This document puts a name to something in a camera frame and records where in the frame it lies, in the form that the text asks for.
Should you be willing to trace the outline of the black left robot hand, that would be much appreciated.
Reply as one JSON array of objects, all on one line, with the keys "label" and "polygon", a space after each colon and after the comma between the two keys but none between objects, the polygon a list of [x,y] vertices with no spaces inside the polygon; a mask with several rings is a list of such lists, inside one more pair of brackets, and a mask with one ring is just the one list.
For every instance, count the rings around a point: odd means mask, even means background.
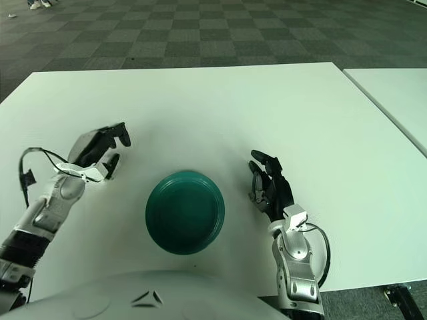
[{"label": "black left robot hand", "polygon": [[124,122],[84,133],[74,143],[67,161],[82,168],[102,164],[107,171],[105,178],[110,180],[118,164],[119,153],[110,155],[106,162],[101,162],[101,159],[110,149],[116,149],[116,138],[124,147],[131,146],[129,133]]}]

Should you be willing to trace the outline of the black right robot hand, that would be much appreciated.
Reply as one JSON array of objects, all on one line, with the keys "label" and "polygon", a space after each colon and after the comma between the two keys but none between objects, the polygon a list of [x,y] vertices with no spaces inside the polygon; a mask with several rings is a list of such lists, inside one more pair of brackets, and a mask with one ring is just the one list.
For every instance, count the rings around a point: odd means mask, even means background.
[{"label": "black right robot hand", "polygon": [[279,159],[258,150],[251,150],[251,156],[264,168],[253,160],[248,163],[252,173],[250,201],[271,222],[285,219],[284,208],[295,203],[290,184],[282,175]]}]

